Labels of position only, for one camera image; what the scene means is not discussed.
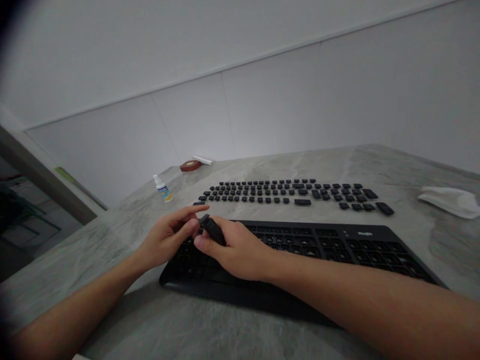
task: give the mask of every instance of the left hand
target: left hand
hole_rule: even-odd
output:
[[[186,238],[197,235],[200,224],[196,213],[209,208],[209,205],[187,206],[162,216],[133,256],[138,258],[145,271],[166,263]]]

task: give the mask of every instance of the small spray bottle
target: small spray bottle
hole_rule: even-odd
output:
[[[155,185],[160,193],[161,197],[166,203],[169,203],[172,201],[172,194],[170,193],[169,189],[167,188],[167,185],[159,178],[157,174],[153,175],[153,179],[155,180]]]

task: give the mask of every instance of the white cloth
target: white cloth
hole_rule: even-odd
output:
[[[468,191],[451,187],[424,186],[423,194],[418,198],[464,219],[474,219],[480,216],[480,206],[475,195]]]

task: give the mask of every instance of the forearm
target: forearm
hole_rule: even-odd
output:
[[[76,291],[13,337],[20,359],[71,359],[147,269],[135,255]]]
[[[265,281],[302,299],[383,354],[480,357],[480,306],[409,277],[276,251]]]

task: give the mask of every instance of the table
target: table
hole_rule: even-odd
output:
[[[19,329],[136,249],[162,215],[191,205],[220,181],[315,178],[361,183],[395,211],[391,217],[340,210],[333,201],[208,202],[208,213],[236,220],[389,226],[455,292],[480,301],[480,218],[465,220],[417,200],[422,186],[480,194],[480,175],[381,145],[362,145],[219,161],[160,175],[173,200],[148,182],[33,261],[1,286],[8,320]],[[92,359],[376,359],[348,333],[162,289],[163,266],[140,278],[88,339]]]

